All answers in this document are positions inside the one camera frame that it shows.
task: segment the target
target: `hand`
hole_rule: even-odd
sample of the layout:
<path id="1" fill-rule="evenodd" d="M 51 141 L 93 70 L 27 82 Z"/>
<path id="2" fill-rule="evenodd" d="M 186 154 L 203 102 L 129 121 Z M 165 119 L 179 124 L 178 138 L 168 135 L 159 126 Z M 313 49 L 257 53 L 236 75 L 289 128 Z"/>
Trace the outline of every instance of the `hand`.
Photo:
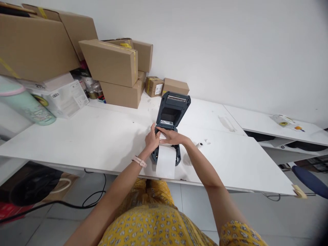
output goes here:
<path id="1" fill-rule="evenodd" d="M 160 130 L 162 133 L 165 134 L 166 139 L 162 139 L 160 141 L 161 144 L 171 144 L 171 145 L 178 145 L 178 144 L 186 144 L 190 141 L 190 138 L 177 133 L 173 130 L 166 130 L 161 127 L 157 127 L 158 130 Z"/>
<path id="2" fill-rule="evenodd" d="M 155 134 L 155 123 L 153 123 L 150 127 L 150 132 L 145 138 L 145 149 L 147 149 L 150 153 L 158 147 L 158 144 L 160 143 L 160 134 L 161 132 Z"/>

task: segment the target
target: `yellow floral clothing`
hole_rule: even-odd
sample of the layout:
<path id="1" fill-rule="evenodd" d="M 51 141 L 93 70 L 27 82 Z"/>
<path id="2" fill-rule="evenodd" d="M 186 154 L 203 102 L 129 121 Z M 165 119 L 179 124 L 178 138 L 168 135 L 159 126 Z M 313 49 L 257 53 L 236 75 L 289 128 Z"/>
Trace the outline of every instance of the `yellow floral clothing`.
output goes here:
<path id="1" fill-rule="evenodd" d="M 220 246 L 266 243 L 247 225 L 224 225 Z M 98 246 L 217 245 L 175 206 L 164 181 L 137 179 Z"/>

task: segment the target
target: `sleeve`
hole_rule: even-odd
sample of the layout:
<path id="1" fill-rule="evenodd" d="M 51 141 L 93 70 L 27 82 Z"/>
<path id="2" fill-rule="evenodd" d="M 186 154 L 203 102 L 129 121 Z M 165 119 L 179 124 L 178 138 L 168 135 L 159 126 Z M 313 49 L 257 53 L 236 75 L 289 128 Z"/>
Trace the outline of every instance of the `sleeve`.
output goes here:
<path id="1" fill-rule="evenodd" d="M 248 225 L 230 221 L 221 228 L 220 246 L 268 246 L 261 236 Z"/>

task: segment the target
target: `pink watch strap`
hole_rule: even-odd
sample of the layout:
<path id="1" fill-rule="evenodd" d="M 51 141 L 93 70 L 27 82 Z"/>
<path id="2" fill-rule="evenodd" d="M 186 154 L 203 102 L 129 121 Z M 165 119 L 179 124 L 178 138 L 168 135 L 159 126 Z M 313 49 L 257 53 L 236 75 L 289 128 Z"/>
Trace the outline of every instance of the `pink watch strap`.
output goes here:
<path id="1" fill-rule="evenodd" d="M 144 162 L 143 160 L 141 160 L 140 158 L 138 158 L 136 155 L 133 157 L 132 161 L 137 162 L 142 167 L 146 167 L 147 166 L 146 162 Z"/>

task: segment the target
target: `water bottle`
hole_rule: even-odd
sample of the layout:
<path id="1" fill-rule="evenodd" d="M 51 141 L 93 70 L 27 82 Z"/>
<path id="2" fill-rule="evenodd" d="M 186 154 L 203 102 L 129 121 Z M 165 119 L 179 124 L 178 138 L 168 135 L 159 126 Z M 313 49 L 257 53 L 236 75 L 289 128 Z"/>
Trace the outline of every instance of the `water bottle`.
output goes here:
<path id="1" fill-rule="evenodd" d="M 17 82 L 1 80 L 0 100 L 38 125 L 50 125 L 56 121 L 56 117 Z"/>

